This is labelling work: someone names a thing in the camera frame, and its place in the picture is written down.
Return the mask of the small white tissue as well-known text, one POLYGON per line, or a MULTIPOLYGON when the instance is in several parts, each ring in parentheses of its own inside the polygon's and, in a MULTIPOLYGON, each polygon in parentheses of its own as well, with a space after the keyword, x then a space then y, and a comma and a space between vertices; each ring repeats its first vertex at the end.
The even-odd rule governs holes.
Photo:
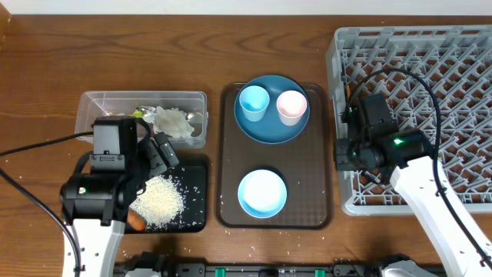
POLYGON ((145 122, 153 124, 157 115, 157 109, 154 106, 138 105, 136 107, 136 117, 142 118, 145 122))

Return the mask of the orange carrot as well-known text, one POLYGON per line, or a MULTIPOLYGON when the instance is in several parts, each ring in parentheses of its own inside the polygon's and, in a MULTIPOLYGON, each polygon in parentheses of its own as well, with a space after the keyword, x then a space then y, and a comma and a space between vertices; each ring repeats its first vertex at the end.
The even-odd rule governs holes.
POLYGON ((127 222, 137 232, 143 232, 146 229, 146 221, 132 209, 128 210, 127 222))

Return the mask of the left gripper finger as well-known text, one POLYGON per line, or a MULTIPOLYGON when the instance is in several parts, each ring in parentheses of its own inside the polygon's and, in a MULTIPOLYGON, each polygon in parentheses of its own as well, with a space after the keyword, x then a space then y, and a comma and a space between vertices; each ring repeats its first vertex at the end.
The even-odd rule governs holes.
POLYGON ((168 170, 163 151, 154 140, 149 140, 146 145, 146 155, 149 160, 149 179, 153 179, 168 170))
POLYGON ((157 150, 158 156, 166 164, 168 168, 175 167, 178 165, 179 160, 175 154, 175 151, 168 141, 168 137, 165 133, 159 132, 154 135, 155 148, 157 150))

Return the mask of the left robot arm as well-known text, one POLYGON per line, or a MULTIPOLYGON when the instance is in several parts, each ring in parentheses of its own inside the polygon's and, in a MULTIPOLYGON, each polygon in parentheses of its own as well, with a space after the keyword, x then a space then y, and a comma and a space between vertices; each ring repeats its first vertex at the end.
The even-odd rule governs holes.
POLYGON ((146 182, 178 164, 167 136, 142 118, 96 118, 93 149, 77 162, 60 190, 64 276, 111 276, 131 204, 146 182))

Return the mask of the white bowl blue rim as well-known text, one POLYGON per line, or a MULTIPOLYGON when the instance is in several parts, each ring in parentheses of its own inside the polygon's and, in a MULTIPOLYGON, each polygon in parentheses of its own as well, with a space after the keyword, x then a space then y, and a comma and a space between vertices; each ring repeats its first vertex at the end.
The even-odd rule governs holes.
POLYGON ((287 186, 276 172, 257 169, 239 182, 238 202, 244 212, 256 219, 276 216, 287 202, 287 186))

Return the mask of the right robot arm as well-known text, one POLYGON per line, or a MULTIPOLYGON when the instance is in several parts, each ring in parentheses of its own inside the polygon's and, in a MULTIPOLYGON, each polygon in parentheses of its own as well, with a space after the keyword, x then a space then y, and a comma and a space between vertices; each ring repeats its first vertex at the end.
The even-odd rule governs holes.
POLYGON ((417 128, 400 130, 375 95, 341 113, 347 135, 334 143, 339 172, 377 171, 410 206, 449 276, 489 276, 491 242, 450 187, 437 150, 417 128))

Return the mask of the large white tissue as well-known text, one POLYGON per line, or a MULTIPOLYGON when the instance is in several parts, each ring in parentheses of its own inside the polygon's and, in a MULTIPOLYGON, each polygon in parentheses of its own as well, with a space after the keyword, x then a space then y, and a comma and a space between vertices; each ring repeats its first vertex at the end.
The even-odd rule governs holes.
POLYGON ((154 133, 163 132, 176 139, 190 138, 194 127, 190 125, 186 115, 186 112, 180 111, 178 108, 163 109, 158 106, 153 123, 154 133))

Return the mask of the green orange snack wrapper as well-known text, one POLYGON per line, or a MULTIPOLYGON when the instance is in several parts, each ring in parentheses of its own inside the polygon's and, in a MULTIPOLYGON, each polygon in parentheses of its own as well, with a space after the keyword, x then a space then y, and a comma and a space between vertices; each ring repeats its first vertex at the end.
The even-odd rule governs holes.
POLYGON ((135 118, 141 118, 143 116, 143 112, 141 110, 135 110, 132 114, 131 114, 132 117, 135 117, 135 118))

